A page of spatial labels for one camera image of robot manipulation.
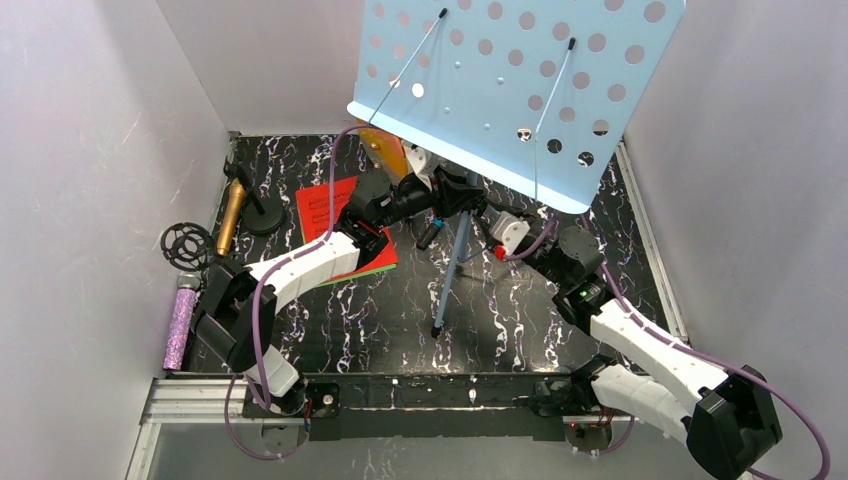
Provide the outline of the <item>green sheet music page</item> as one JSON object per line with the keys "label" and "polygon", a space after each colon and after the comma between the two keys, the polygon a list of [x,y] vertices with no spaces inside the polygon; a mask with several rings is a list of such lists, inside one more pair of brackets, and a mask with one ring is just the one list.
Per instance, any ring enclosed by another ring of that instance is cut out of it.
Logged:
{"label": "green sheet music page", "polygon": [[[301,230],[303,244],[306,245],[308,243],[312,243],[315,239],[321,239],[325,234],[325,229],[326,226],[308,227],[302,225]],[[322,286],[329,286],[342,281],[354,280],[357,278],[385,272],[395,268],[399,262],[395,250],[395,244],[387,228],[384,229],[384,233],[387,236],[388,243],[374,260],[355,271],[348,272],[344,275],[338,275],[333,278],[328,278],[325,282],[322,283]]]}

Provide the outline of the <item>light blue music stand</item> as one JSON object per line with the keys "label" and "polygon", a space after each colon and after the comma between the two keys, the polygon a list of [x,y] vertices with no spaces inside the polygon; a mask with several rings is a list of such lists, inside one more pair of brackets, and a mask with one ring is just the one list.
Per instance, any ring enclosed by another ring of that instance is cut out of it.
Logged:
{"label": "light blue music stand", "polygon": [[565,214],[603,172],[683,1],[368,1],[348,112]]}

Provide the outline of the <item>red sheet music page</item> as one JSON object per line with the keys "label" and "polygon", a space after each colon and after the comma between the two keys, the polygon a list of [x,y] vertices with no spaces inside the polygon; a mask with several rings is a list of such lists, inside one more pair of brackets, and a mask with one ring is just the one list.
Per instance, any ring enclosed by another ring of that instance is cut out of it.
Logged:
{"label": "red sheet music page", "polygon": [[[339,218],[342,207],[346,204],[354,190],[356,177],[336,180],[334,184],[335,219]],[[308,227],[323,227],[329,222],[329,185],[321,184],[301,188],[296,192],[296,207],[302,225]]]}

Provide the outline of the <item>gold microphone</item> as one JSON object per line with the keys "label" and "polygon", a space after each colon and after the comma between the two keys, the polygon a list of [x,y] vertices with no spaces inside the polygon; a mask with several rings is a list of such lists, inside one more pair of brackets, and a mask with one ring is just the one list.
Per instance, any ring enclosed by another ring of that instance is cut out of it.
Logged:
{"label": "gold microphone", "polygon": [[238,179],[233,180],[228,187],[227,204],[216,241],[215,253],[219,257],[226,257],[231,250],[245,199],[246,191],[244,187]]}

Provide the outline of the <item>black shock-mount tripod stand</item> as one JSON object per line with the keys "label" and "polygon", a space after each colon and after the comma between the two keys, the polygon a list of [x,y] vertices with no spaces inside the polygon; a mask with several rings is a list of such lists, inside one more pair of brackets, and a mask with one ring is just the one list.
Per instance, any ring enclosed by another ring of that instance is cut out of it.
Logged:
{"label": "black shock-mount tripod stand", "polygon": [[176,223],[160,236],[159,248],[165,260],[183,272],[200,272],[211,263],[215,253],[209,231],[192,222]]}

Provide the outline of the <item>purple glitter microphone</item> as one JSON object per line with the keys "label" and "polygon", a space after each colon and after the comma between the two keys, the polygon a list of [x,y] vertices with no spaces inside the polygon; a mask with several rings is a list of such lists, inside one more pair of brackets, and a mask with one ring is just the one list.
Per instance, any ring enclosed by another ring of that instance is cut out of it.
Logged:
{"label": "purple glitter microphone", "polygon": [[181,369],[200,287],[198,274],[183,272],[179,275],[163,359],[162,369],[165,371]]}

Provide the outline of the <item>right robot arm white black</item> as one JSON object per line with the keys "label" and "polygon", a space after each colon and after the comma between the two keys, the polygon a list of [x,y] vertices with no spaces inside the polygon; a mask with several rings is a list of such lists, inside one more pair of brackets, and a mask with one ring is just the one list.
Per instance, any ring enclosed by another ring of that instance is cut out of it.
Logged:
{"label": "right robot arm white black", "polygon": [[684,444],[716,479],[740,477],[782,440],[763,376],[749,366],[734,372],[692,356],[629,301],[617,299],[598,273],[603,259],[591,232],[569,226],[523,261],[557,286],[552,301],[567,323],[644,371],[597,355],[564,386],[544,387],[541,404],[632,414]]}

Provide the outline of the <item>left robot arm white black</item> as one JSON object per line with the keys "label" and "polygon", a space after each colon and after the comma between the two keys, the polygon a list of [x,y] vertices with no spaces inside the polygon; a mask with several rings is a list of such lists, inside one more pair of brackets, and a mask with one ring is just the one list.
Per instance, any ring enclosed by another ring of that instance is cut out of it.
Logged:
{"label": "left robot arm white black", "polygon": [[296,413],[305,404],[301,374],[271,344],[282,307],[321,284],[375,260],[389,243],[386,227],[432,211],[439,218],[487,207],[486,192],[443,168],[427,186],[409,174],[398,185],[380,170],[356,178],[347,203],[330,211],[327,232],[276,258],[250,265],[212,263],[191,329],[234,373],[243,376],[258,405]]}

